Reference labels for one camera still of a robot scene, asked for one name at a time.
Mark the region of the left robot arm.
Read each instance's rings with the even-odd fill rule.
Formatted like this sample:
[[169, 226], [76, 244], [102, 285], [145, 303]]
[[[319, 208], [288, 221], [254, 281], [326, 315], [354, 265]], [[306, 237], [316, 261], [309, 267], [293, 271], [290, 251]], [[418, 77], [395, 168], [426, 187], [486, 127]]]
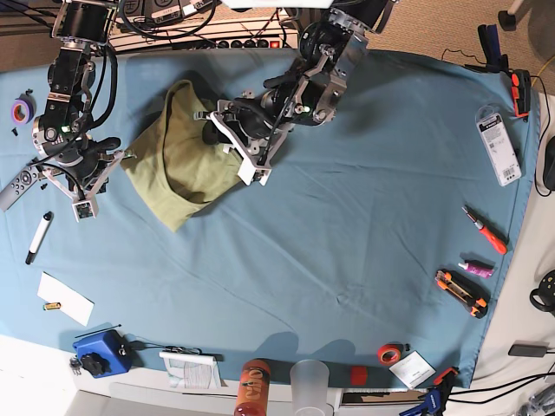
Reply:
[[196, 113], [202, 139], [245, 151], [256, 168], [266, 166], [296, 125], [319, 127], [336, 115], [357, 64], [368, 53], [369, 33], [383, 32], [392, 1], [339, 1], [308, 25], [291, 67], [264, 81], [254, 97], [220, 100], [216, 110]]

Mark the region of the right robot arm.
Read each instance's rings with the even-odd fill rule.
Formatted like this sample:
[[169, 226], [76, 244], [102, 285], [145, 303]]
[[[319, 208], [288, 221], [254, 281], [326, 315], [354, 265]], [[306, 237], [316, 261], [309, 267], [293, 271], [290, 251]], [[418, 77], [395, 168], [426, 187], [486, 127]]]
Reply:
[[[50, 87], [44, 112], [36, 117], [32, 141], [40, 159], [31, 162], [52, 184], [61, 172], [68, 183], [59, 185], [77, 209], [92, 206], [108, 175], [127, 157], [117, 137], [95, 141], [88, 132], [100, 127], [114, 109], [118, 62], [108, 38], [117, 18], [135, 34], [155, 35], [128, 19], [124, 1], [64, 1], [52, 35], [62, 41], [49, 67]], [[94, 56], [110, 64], [108, 104], [100, 117], [93, 116], [101, 85], [95, 81]]]

